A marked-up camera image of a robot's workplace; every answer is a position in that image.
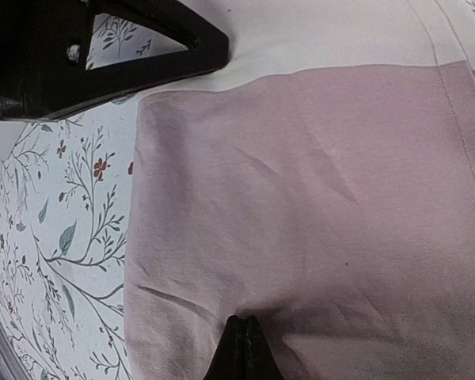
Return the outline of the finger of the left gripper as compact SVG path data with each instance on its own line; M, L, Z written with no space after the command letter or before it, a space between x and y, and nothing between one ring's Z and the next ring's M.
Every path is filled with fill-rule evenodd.
M178 1L0 1L0 120L63 120L229 61Z

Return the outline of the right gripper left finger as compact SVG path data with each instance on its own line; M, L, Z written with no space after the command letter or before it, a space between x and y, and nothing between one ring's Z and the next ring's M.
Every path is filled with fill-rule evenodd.
M208 380L244 378L243 338L245 322L237 316L227 319L208 369Z

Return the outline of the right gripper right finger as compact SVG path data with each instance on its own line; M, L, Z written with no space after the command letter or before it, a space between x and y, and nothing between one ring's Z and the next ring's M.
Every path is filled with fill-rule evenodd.
M244 377L248 380L284 380L256 317L246 320Z

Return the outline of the pink and white underwear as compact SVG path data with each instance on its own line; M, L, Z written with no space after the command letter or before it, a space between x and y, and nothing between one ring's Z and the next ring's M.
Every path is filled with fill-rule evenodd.
M200 379L254 315L288 379L475 379L475 14L191 1L217 73L139 103L124 331Z

